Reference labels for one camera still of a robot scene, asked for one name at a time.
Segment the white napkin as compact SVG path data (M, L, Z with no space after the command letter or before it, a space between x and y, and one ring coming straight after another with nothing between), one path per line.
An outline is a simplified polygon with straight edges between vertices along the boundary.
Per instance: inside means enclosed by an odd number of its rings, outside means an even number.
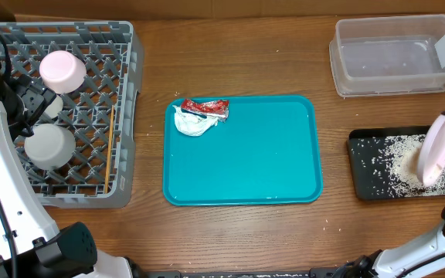
M201 117L189 112L183 112L181 107L175 106L174 122L177 130L190 137L203 135L210 127L216 126L216 117Z

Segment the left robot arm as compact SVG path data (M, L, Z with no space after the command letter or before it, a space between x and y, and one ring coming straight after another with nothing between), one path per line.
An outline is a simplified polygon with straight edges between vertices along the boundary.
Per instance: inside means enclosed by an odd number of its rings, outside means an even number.
M0 277L142 277L133 260L100 251L82 222L59 229L37 199L14 141L24 137L43 169L67 163L73 135L39 118L55 117L59 95L78 89L87 71L73 54L56 51L43 58L39 73L41 83L13 77L9 52L0 55Z

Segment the large white plate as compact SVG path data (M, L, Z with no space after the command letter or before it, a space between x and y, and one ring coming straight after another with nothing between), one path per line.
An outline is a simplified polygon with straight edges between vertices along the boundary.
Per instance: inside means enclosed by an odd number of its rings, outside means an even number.
M428 130L417 161L416 175L429 186L434 184L445 168L445 115L440 115Z

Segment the grey bowl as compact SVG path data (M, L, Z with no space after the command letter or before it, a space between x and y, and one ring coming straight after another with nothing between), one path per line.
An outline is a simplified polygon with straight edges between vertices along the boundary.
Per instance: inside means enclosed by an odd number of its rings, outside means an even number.
M33 128L33 135L24 142L30 161L42 170L64 166L73 156L76 142L73 134L54 124L40 124Z

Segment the white paper cup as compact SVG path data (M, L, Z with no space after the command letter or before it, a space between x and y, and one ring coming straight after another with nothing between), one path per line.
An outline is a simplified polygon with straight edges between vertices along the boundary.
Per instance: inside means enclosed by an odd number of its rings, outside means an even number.
M63 100L59 94L56 95L56 98L52 101L52 103L45 109L44 114L54 119L58 116L59 112L63 110Z

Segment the red foil snack wrapper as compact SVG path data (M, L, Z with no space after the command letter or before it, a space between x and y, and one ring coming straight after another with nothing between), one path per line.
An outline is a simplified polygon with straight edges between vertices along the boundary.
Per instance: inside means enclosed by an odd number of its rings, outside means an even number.
M197 103L194 100L185 99L181 104L181 108L189 113L203 117L215 117L217 120L224 122L229 116L228 100L213 100L204 103Z

